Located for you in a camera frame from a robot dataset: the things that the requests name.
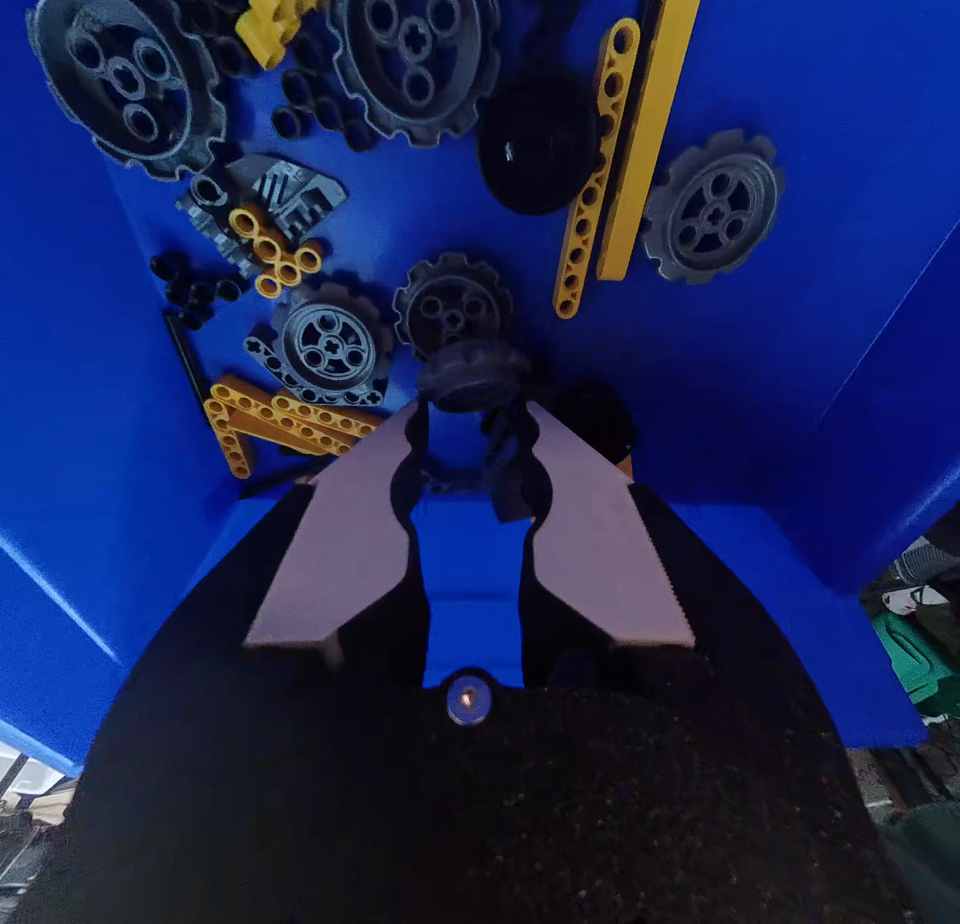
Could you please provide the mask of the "yellow angled lego liftarm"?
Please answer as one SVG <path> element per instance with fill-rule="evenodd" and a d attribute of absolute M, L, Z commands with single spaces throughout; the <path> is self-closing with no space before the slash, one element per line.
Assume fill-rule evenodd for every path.
<path fill-rule="evenodd" d="M 250 244 L 259 263 L 253 284 L 261 296 L 276 300 L 285 289 L 299 286 L 306 275 L 321 270 L 327 254 L 324 245 L 314 239 L 291 244 L 259 205 L 242 203 L 229 211 L 227 219 L 232 231 Z"/>

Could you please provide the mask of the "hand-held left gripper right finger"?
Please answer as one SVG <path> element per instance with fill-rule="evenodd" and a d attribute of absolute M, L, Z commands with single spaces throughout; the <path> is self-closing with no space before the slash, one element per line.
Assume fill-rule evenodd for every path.
<path fill-rule="evenodd" d="M 697 660 L 690 620 L 630 474 L 549 414 L 519 413 L 533 524 L 519 592 L 526 686 L 651 686 Z"/>

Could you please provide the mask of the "yellow lego connector block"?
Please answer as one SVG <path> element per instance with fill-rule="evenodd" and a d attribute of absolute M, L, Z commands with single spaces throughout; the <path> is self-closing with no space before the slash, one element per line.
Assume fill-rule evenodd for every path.
<path fill-rule="evenodd" d="M 257 64 L 269 71 L 284 59 L 286 46 L 301 28 L 301 19 L 326 0 L 247 1 L 234 30 Z"/>

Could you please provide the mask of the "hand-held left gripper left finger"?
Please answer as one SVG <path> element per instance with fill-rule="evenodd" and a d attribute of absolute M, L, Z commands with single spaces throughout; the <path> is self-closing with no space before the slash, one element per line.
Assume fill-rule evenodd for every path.
<path fill-rule="evenodd" d="M 429 605 L 412 513 L 428 431 L 413 400 L 318 476 L 246 649 L 320 650 L 358 618 L 346 655 L 370 648 L 397 683 L 423 684 Z"/>

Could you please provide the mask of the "long yellow lego beam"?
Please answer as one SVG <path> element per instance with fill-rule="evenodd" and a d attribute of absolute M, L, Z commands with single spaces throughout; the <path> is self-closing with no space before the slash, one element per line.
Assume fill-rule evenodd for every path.
<path fill-rule="evenodd" d="M 644 30 L 644 74 L 596 261 L 603 281 L 620 281 L 629 269 L 701 3 L 658 1 L 652 28 Z"/>

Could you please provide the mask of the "black lego wheel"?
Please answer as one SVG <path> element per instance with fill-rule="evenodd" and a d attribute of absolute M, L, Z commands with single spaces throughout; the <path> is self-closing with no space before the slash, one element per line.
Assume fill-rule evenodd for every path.
<path fill-rule="evenodd" d="M 599 162 L 594 91 L 566 71 L 499 85 L 484 103 L 476 133 L 487 189 L 501 205 L 527 217 L 569 206 Z"/>
<path fill-rule="evenodd" d="M 562 425 L 614 465 L 628 459 L 639 428 L 619 393 L 609 385 L 584 380 L 561 390 L 547 406 Z"/>

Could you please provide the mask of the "scattered grey sprocket wheels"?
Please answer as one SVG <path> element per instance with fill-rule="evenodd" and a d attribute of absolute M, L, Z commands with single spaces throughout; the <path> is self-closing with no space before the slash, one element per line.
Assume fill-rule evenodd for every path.
<path fill-rule="evenodd" d="M 233 136 L 221 78 L 207 47 L 182 26 L 173 0 L 37 0 L 30 46 L 52 96 L 102 153 L 158 181 L 207 170 Z M 326 0 L 318 16 L 331 41 L 334 80 L 378 139 L 401 137 L 434 152 L 475 134 L 484 103 L 507 81 L 566 71 L 558 48 L 583 0 Z M 611 27 L 594 84 L 599 162 L 569 206 L 553 306 L 576 315 L 589 277 L 597 223 L 618 182 L 642 86 L 659 0 L 644 0 Z M 769 234 L 783 195 L 776 150 L 742 130 L 686 149 L 652 184 L 637 240 L 661 276 L 690 285 L 740 267 Z M 387 204 L 414 181 L 378 171 L 354 182 L 347 202 Z M 332 213 L 342 210 L 341 205 Z M 323 269 L 276 300 L 272 324 L 252 333 L 281 353 L 320 337 L 367 340 L 377 353 L 407 346 L 425 362 L 454 342 L 505 342 L 512 299 L 498 272 L 462 253 L 416 264 L 396 290 L 390 320 L 364 295 L 320 281 Z"/>

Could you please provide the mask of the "blue plastic bin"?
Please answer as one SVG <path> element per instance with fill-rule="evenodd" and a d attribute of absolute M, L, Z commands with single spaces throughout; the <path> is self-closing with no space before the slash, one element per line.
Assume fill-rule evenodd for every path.
<path fill-rule="evenodd" d="M 2 0 L 2 741 L 80 771 L 122 682 L 189 586 L 263 512 L 213 437 L 149 259 L 222 265 L 175 201 L 98 150 Z M 596 379 L 639 426 L 634 465 L 760 594 L 847 746 L 927 730 L 858 614 L 859 588 L 958 501 L 958 0 L 702 0 L 658 167 L 714 132 L 768 136 L 768 237 L 710 283 L 639 246 L 551 307 L 566 211 L 520 216 L 474 133 L 355 152 L 270 124 L 280 70 L 225 88 L 231 149 L 331 174 L 326 274 L 386 318 L 423 259 L 500 272 L 510 337 Z"/>

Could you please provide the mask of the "short yellow lego beam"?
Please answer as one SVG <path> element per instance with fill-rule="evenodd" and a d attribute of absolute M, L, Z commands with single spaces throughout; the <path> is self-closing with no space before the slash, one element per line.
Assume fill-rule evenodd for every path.
<path fill-rule="evenodd" d="M 323 427 L 329 434 L 335 431 L 351 438 L 366 438 L 385 420 L 363 409 L 304 403 L 283 392 L 275 394 L 270 402 L 276 411 L 299 423 Z"/>

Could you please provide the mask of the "grey ribbed lego fairing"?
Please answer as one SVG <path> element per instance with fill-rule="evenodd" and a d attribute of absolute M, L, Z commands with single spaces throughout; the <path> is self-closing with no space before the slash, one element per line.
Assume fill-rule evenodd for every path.
<path fill-rule="evenodd" d="M 313 233 L 346 195 L 334 177 L 276 155 L 248 153 L 192 177 L 175 207 L 250 279 L 276 260 L 266 245 L 256 244 L 267 232 L 280 238 L 304 273 L 318 270 L 322 259 L 306 258 L 306 249 L 324 255 Z"/>

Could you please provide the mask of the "green fabric bag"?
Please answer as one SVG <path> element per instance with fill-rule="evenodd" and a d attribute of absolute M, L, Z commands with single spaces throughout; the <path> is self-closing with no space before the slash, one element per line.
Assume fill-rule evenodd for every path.
<path fill-rule="evenodd" d="M 870 623 L 918 712 L 959 720 L 958 663 L 904 617 L 884 611 Z"/>

